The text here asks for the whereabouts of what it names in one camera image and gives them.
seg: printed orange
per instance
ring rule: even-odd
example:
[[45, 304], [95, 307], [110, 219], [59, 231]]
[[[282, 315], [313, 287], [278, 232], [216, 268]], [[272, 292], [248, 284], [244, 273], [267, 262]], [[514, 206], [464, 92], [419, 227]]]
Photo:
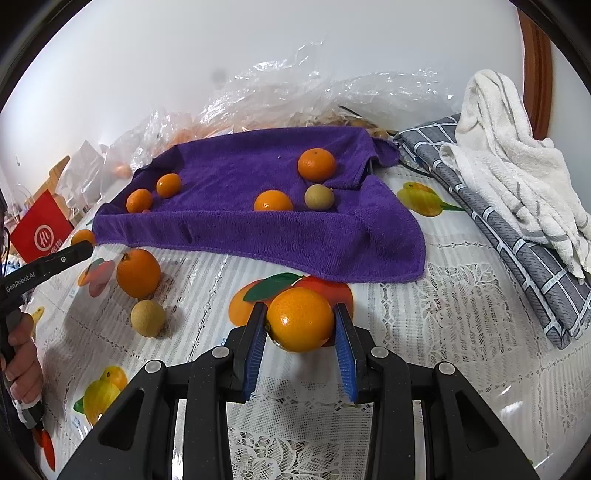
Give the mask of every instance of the printed orange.
[[[247, 286], [242, 287], [240, 290], [236, 292], [236, 294], [232, 297], [230, 301], [230, 306], [228, 307], [228, 317], [230, 321], [236, 325], [237, 327], [241, 327], [248, 323], [248, 319], [251, 317], [252, 309], [255, 307], [255, 303], [253, 301], [244, 301], [244, 295], [246, 292], [249, 291], [252, 287], [256, 284], [262, 282], [262, 280], [255, 280], [254, 282], [250, 282]], [[275, 297], [271, 297], [270, 299], [262, 300], [267, 308], [271, 305], [271, 302], [275, 299]]]
[[353, 318], [353, 294], [346, 283], [327, 281], [309, 276], [298, 280], [295, 286], [309, 288], [310, 290], [319, 293], [328, 300], [330, 308], [333, 308], [337, 303], [344, 303], [349, 312], [349, 316]]

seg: tangerine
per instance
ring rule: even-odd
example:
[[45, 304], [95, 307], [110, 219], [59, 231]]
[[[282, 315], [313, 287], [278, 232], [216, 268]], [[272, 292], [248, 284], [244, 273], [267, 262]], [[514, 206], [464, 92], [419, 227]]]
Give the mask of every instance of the tangerine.
[[121, 290], [135, 299], [152, 295], [158, 287], [160, 275], [158, 261], [141, 248], [124, 253], [117, 265], [117, 283]]
[[130, 179], [134, 175], [134, 172], [131, 170], [131, 167], [125, 163], [117, 165], [113, 169], [113, 172], [118, 178], [123, 180]]
[[293, 210], [290, 198], [279, 190], [266, 190], [255, 200], [256, 212]]
[[169, 199], [181, 191], [181, 177], [176, 173], [167, 173], [156, 183], [156, 192], [162, 198]]
[[92, 233], [92, 230], [82, 229], [78, 230], [74, 235], [72, 235], [72, 240], [70, 240], [70, 245], [76, 245], [84, 240], [88, 240], [92, 246], [96, 245], [96, 238], [95, 234]]
[[149, 190], [138, 189], [129, 194], [125, 206], [129, 213], [139, 213], [149, 210], [152, 206], [152, 194]]
[[294, 287], [280, 293], [267, 311], [268, 333], [290, 352], [323, 346], [332, 336], [335, 317], [326, 298], [309, 288]]
[[300, 156], [297, 171], [308, 181], [323, 182], [335, 174], [336, 160], [324, 148], [311, 148]]

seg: black gripper frame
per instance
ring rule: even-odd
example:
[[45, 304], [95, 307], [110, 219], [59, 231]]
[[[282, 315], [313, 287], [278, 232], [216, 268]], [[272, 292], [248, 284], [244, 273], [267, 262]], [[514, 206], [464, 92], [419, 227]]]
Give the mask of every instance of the black gripper frame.
[[[344, 388], [354, 403], [374, 404], [365, 480], [414, 480], [413, 400], [423, 407], [427, 480], [538, 479], [453, 365], [407, 364], [376, 348], [369, 331], [353, 325], [344, 304], [334, 311]], [[245, 403], [254, 390], [266, 315], [266, 305], [257, 303], [248, 324], [231, 330], [227, 350], [215, 347], [169, 368], [161, 361], [147, 363], [82, 441], [59, 480], [171, 480], [181, 398], [187, 399], [183, 478], [231, 480], [225, 403]]]
[[185, 398], [183, 478], [232, 480], [226, 402], [250, 399], [259, 365], [251, 361], [262, 355], [266, 317], [267, 306], [257, 303], [248, 323], [232, 329], [224, 346], [173, 367], [148, 362], [82, 441], [59, 479], [171, 480], [178, 401]]
[[427, 480], [539, 480], [516, 441], [454, 365], [407, 364], [376, 348], [371, 334], [353, 325], [344, 304], [335, 307], [335, 319], [355, 364], [355, 381], [343, 382], [345, 390], [354, 403], [374, 404], [365, 480], [415, 478], [413, 400], [423, 410]]

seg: gray checkered cloth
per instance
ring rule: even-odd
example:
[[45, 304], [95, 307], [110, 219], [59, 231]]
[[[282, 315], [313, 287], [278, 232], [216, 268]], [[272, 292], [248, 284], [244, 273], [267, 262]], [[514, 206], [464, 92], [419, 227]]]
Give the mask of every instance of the gray checkered cloth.
[[579, 285], [557, 254], [528, 242], [439, 158], [444, 143], [455, 142], [459, 115], [400, 132], [401, 148], [426, 168], [472, 216], [521, 284], [546, 336], [559, 349], [579, 338], [591, 319], [591, 287]]

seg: purple towel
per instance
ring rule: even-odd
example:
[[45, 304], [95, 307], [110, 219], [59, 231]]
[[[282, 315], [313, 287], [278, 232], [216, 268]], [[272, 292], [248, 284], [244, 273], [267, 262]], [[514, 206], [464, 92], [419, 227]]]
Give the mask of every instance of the purple towel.
[[[304, 193], [311, 183], [297, 171], [309, 148], [337, 159], [335, 205], [311, 212]], [[93, 230], [100, 244], [150, 246], [232, 254], [297, 268], [326, 280], [406, 282], [423, 274], [425, 243], [412, 214], [373, 175], [368, 161], [383, 166], [400, 153], [362, 128], [305, 127], [257, 130], [197, 140], [171, 148], [138, 170], [111, 203], [103, 205]], [[176, 172], [183, 187], [170, 199], [155, 193], [157, 180]], [[154, 192], [150, 213], [127, 213], [136, 189]], [[255, 212], [264, 190], [289, 195], [293, 212]]]

